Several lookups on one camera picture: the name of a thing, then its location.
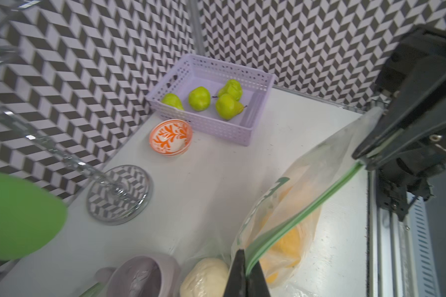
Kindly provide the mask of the green pear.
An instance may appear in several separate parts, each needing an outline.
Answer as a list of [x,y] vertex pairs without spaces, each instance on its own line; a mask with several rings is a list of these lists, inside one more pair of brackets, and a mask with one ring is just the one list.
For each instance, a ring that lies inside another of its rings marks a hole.
[[161,100],[161,103],[174,107],[177,110],[184,111],[184,107],[182,105],[182,101],[179,99],[179,97],[176,94],[168,93],[165,94],[164,97]]
[[220,98],[222,95],[228,94],[233,97],[236,101],[239,101],[243,95],[243,89],[240,85],[240,82],[235,79],[230,79],[227,81],[226,85],[223,86],[218,91],[218,98]]
[[211,104],[211,94],[204,87],[197,87],[188,96],[188,103],[194,111],[204,111]]
[[216,101],[216,111],[223,120],[231,120],[241,114],[245,106],[229,94],[221,95]]

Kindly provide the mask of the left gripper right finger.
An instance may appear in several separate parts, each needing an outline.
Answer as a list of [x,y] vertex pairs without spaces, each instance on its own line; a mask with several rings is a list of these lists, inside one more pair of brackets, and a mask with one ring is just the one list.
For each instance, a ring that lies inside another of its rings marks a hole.
[[255,264],[247,277],[247,296],[248,297],[270,297],[261,265],[259,262]]

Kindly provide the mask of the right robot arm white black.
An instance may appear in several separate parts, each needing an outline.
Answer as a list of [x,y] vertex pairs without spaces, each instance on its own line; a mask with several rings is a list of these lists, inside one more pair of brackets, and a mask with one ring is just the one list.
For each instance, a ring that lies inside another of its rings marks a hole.
[[375,173],[377,206],[403,221],[446,169],[446,30],[417,25],[404,34],[375,89],[390,103],[352,157]]

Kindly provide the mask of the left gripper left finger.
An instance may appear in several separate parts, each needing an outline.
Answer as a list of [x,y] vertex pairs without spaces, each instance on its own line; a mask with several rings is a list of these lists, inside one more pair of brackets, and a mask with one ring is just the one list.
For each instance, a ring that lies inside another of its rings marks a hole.
[[223,297],[245,297],[247,280],[245,276],[245,253],[240,249],[236,252],[230,267],[229,278]]

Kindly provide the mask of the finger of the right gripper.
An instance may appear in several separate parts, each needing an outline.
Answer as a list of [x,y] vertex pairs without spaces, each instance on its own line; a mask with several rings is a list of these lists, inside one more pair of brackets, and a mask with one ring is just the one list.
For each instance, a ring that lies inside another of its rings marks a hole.
[[391,160],[415,142],[446,132],[446,59],[423,58],[401,86],[398,98],[374,130],[355,149],[352,157]]
[[400,167],[405,171],[425,171],[433,166],[446,163],[446,132],[433,134],[415,142],[391,160],[375,160],[374,157],[380,151],[381,149],[377,148],[366,157],[368,170],[376,170],[391,163],[396,164],[398,160],[401,160]]

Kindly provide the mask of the zip bag with orange fruit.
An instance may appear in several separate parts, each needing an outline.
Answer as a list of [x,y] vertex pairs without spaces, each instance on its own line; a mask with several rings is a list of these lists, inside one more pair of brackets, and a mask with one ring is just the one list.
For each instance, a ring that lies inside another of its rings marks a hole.
[[292,277],[315,238],[320,207],[362,168],[352,157],[376,127],[372,108],[299,157],[247,215],[232,246],[245,253],[245,275],[260,266],[270,288]]

